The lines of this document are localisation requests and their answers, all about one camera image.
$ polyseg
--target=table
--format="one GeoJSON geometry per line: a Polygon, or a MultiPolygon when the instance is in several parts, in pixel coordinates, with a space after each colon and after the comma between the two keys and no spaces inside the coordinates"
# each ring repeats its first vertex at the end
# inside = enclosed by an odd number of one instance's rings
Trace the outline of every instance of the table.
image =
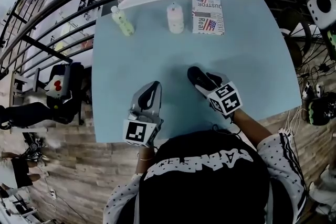
{"type": "Polygon", "coordinates": [[[125,10],[135,26],[122,34],[111,15],[97,20],[93,47],[93,118],[97,142],[122,142],[123,120],[143,85],[162,84],[156,139],[227,125],[187,78],[190,66],[228,75],[243,109],[255,120],[301,104],[298,81],[282,34],[264,0],[221,0],[225,33],[193,34],[191,0],[160,0],[125,10]],[[183,7],[185,30],[168,30],[166,7],[183,7]]]}

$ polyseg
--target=white speaker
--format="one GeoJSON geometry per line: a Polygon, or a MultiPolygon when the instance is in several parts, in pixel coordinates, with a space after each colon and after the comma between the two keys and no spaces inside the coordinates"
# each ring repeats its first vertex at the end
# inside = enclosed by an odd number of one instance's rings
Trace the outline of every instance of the white speaker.
{"type": "Polygon", "coordinates": [[[336,0],[309,0],[307,6],[318,28],[326,29],[336,22],[336,0]]]}

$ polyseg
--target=floor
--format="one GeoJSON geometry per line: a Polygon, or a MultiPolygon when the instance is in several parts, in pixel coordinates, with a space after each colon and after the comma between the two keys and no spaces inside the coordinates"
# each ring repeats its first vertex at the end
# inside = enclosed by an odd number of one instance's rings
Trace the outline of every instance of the floor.
{"type": "MultiPolygon", "coordinates": [[[[321,62],[322,53],[312,65],[321,62]]],[[[326,91],[336,88],[336,73],[322,77],[326,91]]],[[[292,119],[297,109],[290,113],[292,119]]],[[[43,122],[47,132],[44,154],[49,159],[46,169],[50,176],[29,187],[31,203],[43,220],[56,219],[57,223],[101,223],[102,211],[115,186],[127,182],[135,171],[137,148],[124,144],[96,143],[92,106],[82,104],[83,126],[75,119],[69,125],[43,122]],[[56,191],[53,200],[49,189],[56,191]]],[[[284,127],[288,112],[260,121],[272,133],[284,127]]],[[[335,140],[332,133],[336,120],[326,126],[312,126],[301,120],[296,122],[295,142],[306,184],[316,181],[327,163],[334,160],[335,140]]],[[[23,152],[25,144],[20,134],[0,135],[0,145],[7,151],[23,152]]]]}

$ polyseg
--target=bottle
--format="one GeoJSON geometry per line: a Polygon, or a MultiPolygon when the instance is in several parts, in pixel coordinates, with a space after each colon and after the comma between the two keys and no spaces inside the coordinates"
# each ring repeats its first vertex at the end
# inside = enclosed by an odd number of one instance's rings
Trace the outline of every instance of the bottle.
{"type": "Polygon", "coordinates": [[[111,8],[112,19],[119,25],[121,31],[125,36],[130,36],[134,34],[133,25],[127,20],[125,12],[121,9],[118,9],[117,6],[111,8]]]}
{"type": "Polygon", "coordinates": [[[167,8],[168,26],[170,32],[180,34],[184,30],[183,10],[179,4],[172,3],[167,8]]]}

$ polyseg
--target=person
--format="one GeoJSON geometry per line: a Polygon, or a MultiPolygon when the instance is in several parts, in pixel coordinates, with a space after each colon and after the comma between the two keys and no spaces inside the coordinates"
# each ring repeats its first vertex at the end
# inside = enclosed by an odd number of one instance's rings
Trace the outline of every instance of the person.
{"type": "Polygon", "coordinates": [[[8,188],[5,186],[0,186],[0,199],[9,198],[10,196],[14,196],[17,194],[19,189],[17,188],[8,188]]]}
{"type": "Polygon", "coordinates": [[[28,175],[29,168],[37,166],[43,167],[44,162],[27,161],[15,153],[0,150],[0,184],[2,190],[9,194],[11,189],[31,186],[33,182],[41,179],[39,174],[28,175]]]}
{"type": "Polygon", "coordinates": [[[309,185],[309,195],[313,200],[323,205],[317,208],[317,212],[327,215],[336,212],[336,169],[330,168],[330,165],[328,165],[320,178],[324,189],[317,188],[315,183],[312,182],[309,185]]]}
{"type": "Polygon", "coordinates": [[[288,135],[272,135],[241,109],[230,118],[256,150],[215,127],[174,137],[157,153],[140,148],[135,175],[112,192],[103,224],[296,223],[307,191],[288,135]]]}

